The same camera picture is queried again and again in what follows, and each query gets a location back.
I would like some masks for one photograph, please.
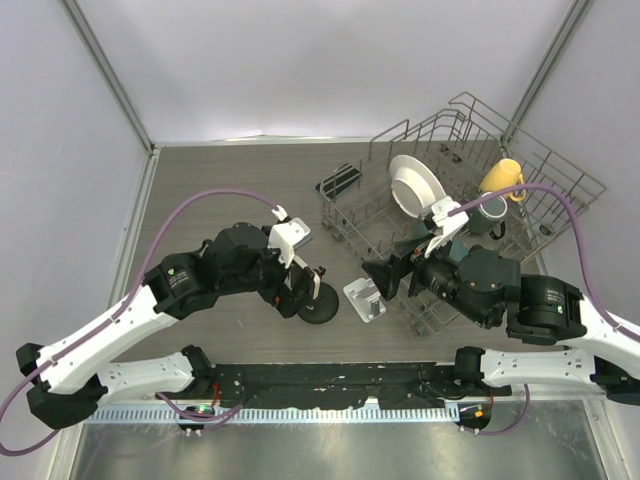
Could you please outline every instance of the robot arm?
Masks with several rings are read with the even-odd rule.
[[[333,318],[338,297],[321,282],[324,269],[312,270],[295,253],[310,240],[309,228],[278,213],[282,218],[274,226],[260,229],[237,223],[194,252],[165,257],[146,273],[122,315],[36,377],[27,393],[32,413],[51,428],[64,428],[111,402],[155,392],[186,398],[202,395],[213,382],[213,370],[197,347],[154,360],[109,362],[149,335],[212,308],[224,295],[255,291],[285,318],[299,314],[314,324]],[[113,319],[119,306],[52,345],[26,344],[18,349],[21,372],[30,374]]]
[[[500,326],[506,317],[510,338],[573,349],[507,353],[465,347],[456,356],[461,380],[490,387],[581,386],[640,405],[640,344],[605,322],[580,290],[557,278],[522,275],[517,260],[475,246],[461,261],[453,261],[447,244],[468,220],[464,212],[448,215],[457,207],[450,197],[434,203],[424,219],[431,233],[396,244],[387,260],[363,263],[381,295],[393,298],[400,279],[412,274],[409,296],[429,290],[482,328]],[[640,333],[637,325],[614,318]]]

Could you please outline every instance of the dark green mug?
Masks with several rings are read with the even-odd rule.
[[[489,195],[491,192],[483,193],[482,196]],[[507,201],[502,197],[492,198],[478,205],[469,213],[469,223],[467,229],[471,233],[483,234],[488,233],[492,239],[500,240],[506,233],[506,225],[504,218],[507,216],[509,207]],[[494,227],[500,225],[500,233],[494,232]]]

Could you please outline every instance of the white wall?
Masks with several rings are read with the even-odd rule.
[[[570,0],[81,0],[154,141],[372,136],[515,109]]]
[[[59,3],[0,2],[0,397],[15,350],[74,331],[104,309],[144,152]],[[47,432],[19,397],[0,438]],[[51,451],[0,457],[0,477],[42,477]]]
[[[524,128],[609,188],[581,217],[591,271],[607,308],[640,323],[640,3],[599,0],[561,58]],[[583,287],[575,241],[545,254],[550,273]],[[640,476],[640,407],[617,408],[627,460]]]

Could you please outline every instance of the dish rack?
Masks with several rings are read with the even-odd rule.
[[[422,161],[461,204],[478,197],[481,180],[502,158],[518,161],[526,182],[560,190],[578,215],[606,190],[574,163],[463,92],[449,101],[448,108],[421,122],[405,119],[376,135],[367,155],[342,165],[320,183],[323,226],[361,261],[387,258],[395,242],[424,233],[419,231],[424,227],[402,212],[391,195],[389,164],[400,154]],[[357,181],[345,174],[353,173],[353,168],[360,173]],[[498,241],[466,230],[457,238],[466,248],[482,244],[518,259],[523,272],[536,273],[533,260],[570,227],[562,204],[540,191],[527,192],[520,203],[509,201],[505,223],[506,234]],[[419,334],[436,334],[459,316],[430,292],[408,298],[409,280],[410,276],[403,279],[398,295],[388,303],[395,303]]]

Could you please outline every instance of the white bracket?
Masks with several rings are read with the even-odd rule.
[[[451,197],[446,196],[431,205],[433,212],[433,222],[436,224],[434,231],[435,237],[429,241],[429,245],[424,250],[425,258],[431,255],[431,252],[441,246],[447,244],[457,234],[462,227],[469,221],[466,212],[460,212],[453,217],[449,216],[449,212],[460,207],[458,202],[454,202]]]
[[[601,391],[591,381],[596,373],[593,355],[584,350],[561,352],[500,352],[487,350],[480,357],[482,383],[504,387],[520,383],[571,385]]]
[[[309,266],[298,255],[295,255],[293,257],[293,262],[292,263],[297,265],[300,268],[300,271],[305,270]],[[294,275],[294,270],[293,269],[289,270],[289,275],[290,276]],[[318,275],[318,273],[314,271],[314,275],[313,275],[313,291],[309,292],[311,294],[311,298],[313,298],[314,300],[316,298],[318,298],[318,295],[320,294],[320,283],[322,283],[322,278],[320,278],[320,275]]]
[[[269,248],[280,249],[280,263],[289,268],[296,249],[311,240],[311,229],[299,218],[271,227]]]
[[[275,217],[278,219],[279,222],[283,222],[285,218],[287,218],[287,211],[281,207],[280,205],[277,205],[278,208],[275,208],[273,210],[271,210],[271,213],[273,213],[275,215]]]
[[[380,300],[380,292],[370,278],[359,278],[342,289],[363,322],[369,323],[384,315],[387,308]]]
[[[69,395],[77,392],[103,365],[143,338],[178,322],[165,313],[156,313],[153,307],[157,303],[149,286],[140,288],[131,306],[117,321],[42,372],[40,380],[49,382],[51,393]],[[42,365],[67,345],[110,319],[119,306],[120,302],[67,338],[40,349],[36,363]]]
[[[96,372],[108,392],[98,405],[140,399],[155,392],[180,392],[193,382],[193,367],[181,352],[139,362],[109,363]]]
[[[619,325],[640,334],[640,326],[610,313]],[[593,355],[617,365],[633,378],[640,380],[640,346],[606,323],[596,311],[591,300],[585,297],[580,301],[580,323],[587,327],[587,334],[563,340],[559,345],[587,350]]]

